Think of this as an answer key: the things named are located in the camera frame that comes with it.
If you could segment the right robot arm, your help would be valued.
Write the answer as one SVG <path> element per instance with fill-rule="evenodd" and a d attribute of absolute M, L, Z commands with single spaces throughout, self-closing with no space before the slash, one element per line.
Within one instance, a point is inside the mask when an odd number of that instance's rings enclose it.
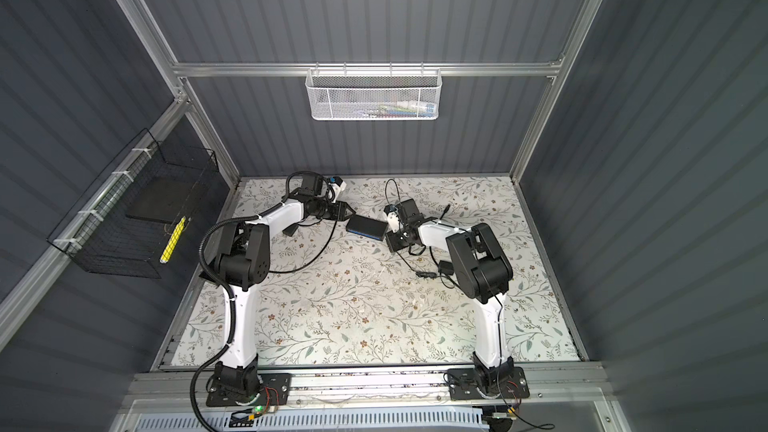
<path fill-rule="evenodd" d="M 464 227 L 441 218 L 426 217 L 408 199 L 384 207 L 391 252 L 419 246 L 449 254 L 434 272 L 414 269 L 420 278 L 446 279 L 473 301 L 476 343 L 472 353 L 474 381 L 479 391 L 498 395 L 505 379 L 514 376 L 514 359 L 506 345 L 504 306 L 513 279 L 511 263 L 490 225 Z"/>

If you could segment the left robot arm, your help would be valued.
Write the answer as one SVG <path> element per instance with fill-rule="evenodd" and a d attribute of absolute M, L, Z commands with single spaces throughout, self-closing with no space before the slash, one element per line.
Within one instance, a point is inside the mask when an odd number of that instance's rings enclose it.
<path fill-rule="evenodd" d="M 260 302 L 261 284 L 273 273 L 271 240 L 297 229 L 310 217 L 332 226 L 354 213 L 340 199 L 346 182 L 313 171 L 290 174 L 281 200 L 267 210 L 222 220 L 210 227 L 198 248 L 203 277 L 223 291 L 226 302 L 222 349 L 200 368 L 214 367 L 213 391 L 238 394 L 242 399 L 261 388 L 258 351 L 252 329 Z"/>

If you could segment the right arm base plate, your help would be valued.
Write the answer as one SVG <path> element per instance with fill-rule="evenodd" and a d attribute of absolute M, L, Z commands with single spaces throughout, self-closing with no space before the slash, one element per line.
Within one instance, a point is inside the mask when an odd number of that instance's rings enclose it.
<path fill-rule="evenodd" d="M 518 401 L 530 397 L 528 381 L 521 367 L 491 373 L 488 378 L 478 375 L 473 368 L 453 368 L 443 374 L 443 380 L 453 401 Z"/>

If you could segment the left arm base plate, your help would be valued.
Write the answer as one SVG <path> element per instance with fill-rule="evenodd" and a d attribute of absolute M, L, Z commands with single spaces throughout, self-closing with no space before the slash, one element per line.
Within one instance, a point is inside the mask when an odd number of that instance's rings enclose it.
<path fill-rule="evenodd" d="M 250 376 L 214 373 L 206 383 L 207 407 L 282 406 L 287 404 L 292 375 L 288 373 Z"/>

